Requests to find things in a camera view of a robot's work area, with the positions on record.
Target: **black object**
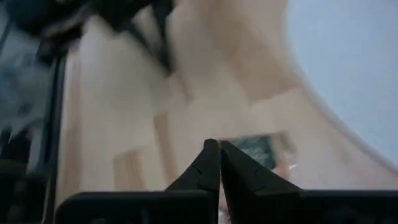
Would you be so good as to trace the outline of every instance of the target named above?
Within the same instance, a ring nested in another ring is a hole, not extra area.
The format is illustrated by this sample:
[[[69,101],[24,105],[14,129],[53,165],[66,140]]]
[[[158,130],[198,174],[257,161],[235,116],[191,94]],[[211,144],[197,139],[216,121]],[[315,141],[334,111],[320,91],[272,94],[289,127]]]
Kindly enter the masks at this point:
[[[93,2],[94,9],[116,32],[128,31],[150,54],[152,52],[142,32],[131,20],[137,12],[151,5],[161,40],[160,49],[154,52],[154,55],[169,75],[173,72],[174,64],[167,38],[167,17],[174,7],[172,0],[93,0]]]
[[[398,192],[302,190],[227,141],[205,141],[164,192],[85,193],[55,223],[217,223],[220,168],[231,223],[397,223]]]
[[[11,21],[35,37],[50,24],[66,19],[83,3],[84,1],[59,4],[55,0],[5,0]]]

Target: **wooden panel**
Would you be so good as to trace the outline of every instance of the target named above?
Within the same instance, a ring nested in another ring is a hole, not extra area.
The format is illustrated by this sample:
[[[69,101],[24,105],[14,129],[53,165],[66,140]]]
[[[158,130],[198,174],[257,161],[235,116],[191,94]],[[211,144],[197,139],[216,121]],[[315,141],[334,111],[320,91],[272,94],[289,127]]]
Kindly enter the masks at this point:
[[[57,199],[59,204],[79,192],[80,155],[80,54],[77,48],[70,51],[65,70],[63,108],[58,152]]]
[[[169,118],[167,113],[160,114],[154,118],[155,131],[160,145],[160,156],[168,184],[171,184],[177,177],[175,154],[172,149]]]
[[[132,151],[113,160],[115,190],[144,190],[146,188],[142,174],[142,153]]]

